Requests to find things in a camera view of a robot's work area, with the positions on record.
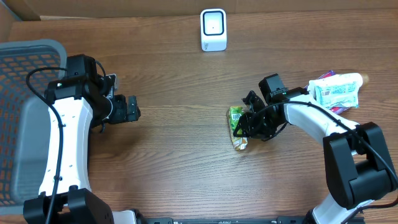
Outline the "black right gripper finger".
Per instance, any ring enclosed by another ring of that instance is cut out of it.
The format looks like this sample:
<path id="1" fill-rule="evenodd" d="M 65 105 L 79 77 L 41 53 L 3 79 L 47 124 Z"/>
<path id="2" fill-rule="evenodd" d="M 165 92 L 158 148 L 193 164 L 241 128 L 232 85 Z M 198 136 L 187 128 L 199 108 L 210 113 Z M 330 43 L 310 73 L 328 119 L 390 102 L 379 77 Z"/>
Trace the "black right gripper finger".
<path id="1" fill-rule="evenodd" d="M 233 136 L 237 138 L 246 138 L 247 137 L 247 124 L 238 123 L 233 132 Z"/>
<path id="2" fill-rule="evenodd" d="M 240 116 L 237 126 L 249 126 L 251 121 L 251 114 L 244 113 Z"/>

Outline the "green yellow snack packet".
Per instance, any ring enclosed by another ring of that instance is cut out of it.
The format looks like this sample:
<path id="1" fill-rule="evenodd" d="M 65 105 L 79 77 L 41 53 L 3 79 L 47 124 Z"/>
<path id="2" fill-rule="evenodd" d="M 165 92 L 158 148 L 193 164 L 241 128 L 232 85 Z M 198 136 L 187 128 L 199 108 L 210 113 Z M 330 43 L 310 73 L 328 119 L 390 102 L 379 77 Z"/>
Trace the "green yellow snack packet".
<path id="1" fill-rule="evenodd" d="M 239 119 L 243 114 L 244 111 L 241 106 L 231 106 L 227 112 L 231 142 L 233 144 L 234 149 L 237 151 L 245 150 L 248 144 L 247 138 L 234 136 L 234 131 L 237 128 Z"/>

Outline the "teal wet wipes pack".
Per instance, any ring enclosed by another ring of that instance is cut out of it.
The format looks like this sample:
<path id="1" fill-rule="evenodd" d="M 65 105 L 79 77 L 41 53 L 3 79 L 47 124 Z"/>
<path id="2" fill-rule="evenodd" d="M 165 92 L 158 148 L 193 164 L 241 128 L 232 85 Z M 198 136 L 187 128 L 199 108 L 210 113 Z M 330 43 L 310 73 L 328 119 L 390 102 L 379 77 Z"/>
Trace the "teal wet wipes pack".
<path id="1" fill-rule="evenodd" d="M 320 85 L 315 87 L 316 100 L 322 106 L 350 108 L 359 106 L 359 87 L 356 82 L 341 85 Z"/>

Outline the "purple Carefree pad pack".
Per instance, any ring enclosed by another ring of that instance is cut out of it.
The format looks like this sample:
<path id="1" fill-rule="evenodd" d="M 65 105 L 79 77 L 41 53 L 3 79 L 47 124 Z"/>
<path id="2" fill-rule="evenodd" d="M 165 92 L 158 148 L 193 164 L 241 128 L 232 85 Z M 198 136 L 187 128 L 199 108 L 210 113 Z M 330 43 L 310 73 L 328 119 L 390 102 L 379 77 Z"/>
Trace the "purple Carefree pad pack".
<path id="1" fill-rule="evenodd" d="M 330 76 L 333 76 L 333 75 L 335 75 L 335 72 L 333 70 L 330 70 L 329 72 L 324 73 L 323 75 L 321 75 L 318 78 L 322 79 L 322 78 L 327 78 L 327 77 L 330 77 Z M 335 106 L 335 107 L 330 108 L 330 110 L 332 112 L 334 112 L 335 114 L 341 114 L 342 112 L 348 110 L 348 108 Z"/>

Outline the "white tube with gold cap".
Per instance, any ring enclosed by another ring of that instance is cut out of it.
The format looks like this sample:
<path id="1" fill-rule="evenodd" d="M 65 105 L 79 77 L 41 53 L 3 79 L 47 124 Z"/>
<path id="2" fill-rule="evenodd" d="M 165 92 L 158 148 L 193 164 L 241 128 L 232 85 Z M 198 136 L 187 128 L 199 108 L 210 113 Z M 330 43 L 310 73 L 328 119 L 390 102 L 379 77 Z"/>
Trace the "white tube with gold cap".
<path id="1" fill-rule="evenodd" d="M 317 96 L 316 86 L 343 86 L 353 84 L 352 89 L 358 90 L 363 85 L 369 83 L 369 75 L 365 73 L 345 73 L 335 74 L 321 79 L 310 80 L 307 86 L 307 91 L 315 98 Z"/>

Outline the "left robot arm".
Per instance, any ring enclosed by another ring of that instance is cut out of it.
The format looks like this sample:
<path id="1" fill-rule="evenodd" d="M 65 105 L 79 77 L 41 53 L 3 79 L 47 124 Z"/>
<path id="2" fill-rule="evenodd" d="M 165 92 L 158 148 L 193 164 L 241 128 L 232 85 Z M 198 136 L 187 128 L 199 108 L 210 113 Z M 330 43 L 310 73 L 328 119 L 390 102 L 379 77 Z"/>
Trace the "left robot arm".
<path id="1" fill-rule="evenodd" d="M 27 223 L 137 223 L 133 210 L 114 212 L 88 180 L 91 128 L 135 122 L 141 112 L 135 96 L 116 95 L 117 76 L 99 74 L 93 57 L 67 58 L 63 77 L 36 94 L 49 108 L 47 165 L 37 198 L 26 200 Z"/>

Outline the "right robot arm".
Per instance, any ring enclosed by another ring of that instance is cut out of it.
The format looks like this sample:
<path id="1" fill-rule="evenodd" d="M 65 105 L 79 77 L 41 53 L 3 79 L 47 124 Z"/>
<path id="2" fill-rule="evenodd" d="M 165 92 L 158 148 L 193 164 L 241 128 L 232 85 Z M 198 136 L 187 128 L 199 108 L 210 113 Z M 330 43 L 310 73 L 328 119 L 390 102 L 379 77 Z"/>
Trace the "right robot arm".
<path id="1" fill-rule="evenodd" d="M 322 105 L 333 93 L 357 93 L 359 73 L 332 75 L 288 89 L 278 74 L 259 82 L 242 106 L 228 110 L 233 146 L 243 150 L 249 139 L 269 141 L 288 124 L 304 130 L 323 146 L 328 196 L 303 217 L 279 217 L 278 223 L 361 223 L 358 214 L 379 209 L 378 200 L 397 190 L 397 174 L 381 128 L 358 124 Z"/>

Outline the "white barcode scanner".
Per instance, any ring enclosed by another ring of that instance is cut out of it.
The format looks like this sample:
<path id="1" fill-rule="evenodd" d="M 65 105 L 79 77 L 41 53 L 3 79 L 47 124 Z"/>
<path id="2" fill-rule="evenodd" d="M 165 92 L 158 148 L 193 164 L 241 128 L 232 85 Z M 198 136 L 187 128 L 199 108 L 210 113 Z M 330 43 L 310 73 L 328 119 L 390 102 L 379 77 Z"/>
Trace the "white barcode scanner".
<path id="1" fill-rule="evenodd" d="M 200 14 L 201 49 L 219 52 L 227 48 L 226 13 L 223 9 L 205 9 Z"/>

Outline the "grey plastic mesh basket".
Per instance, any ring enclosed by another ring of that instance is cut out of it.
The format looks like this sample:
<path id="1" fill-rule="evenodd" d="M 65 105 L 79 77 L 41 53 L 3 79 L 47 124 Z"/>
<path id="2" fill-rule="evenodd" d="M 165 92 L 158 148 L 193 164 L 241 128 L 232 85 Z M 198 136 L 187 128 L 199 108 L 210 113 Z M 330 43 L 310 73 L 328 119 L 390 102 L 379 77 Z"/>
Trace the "grey plastic mesh basket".
<path id="1" fill-rule="evenodd" d="M 26 75 L 43 93 L 64 73 L 67 53 L 50 39 L 1 44 L 1 215 L 22 214 L 26 200 L 36 198 L 44 178 L 50 138 L 48 107 L 25 83 Z"/>

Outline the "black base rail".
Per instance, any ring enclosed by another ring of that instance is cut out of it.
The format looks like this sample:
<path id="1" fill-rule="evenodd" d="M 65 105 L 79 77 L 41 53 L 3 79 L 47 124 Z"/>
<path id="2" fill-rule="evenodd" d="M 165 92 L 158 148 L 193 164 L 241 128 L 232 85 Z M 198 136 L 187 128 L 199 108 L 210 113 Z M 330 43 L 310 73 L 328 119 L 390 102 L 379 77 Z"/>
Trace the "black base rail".
<path id="1" fill-rule="evenodd" d="M 145 217 L 134 209 L 138 224 L 316 224 L 316 221 L 306 216 L 279 216 L 277 218 L 218 218 L 218 219 L 173 219 L 170 217 Z"/>

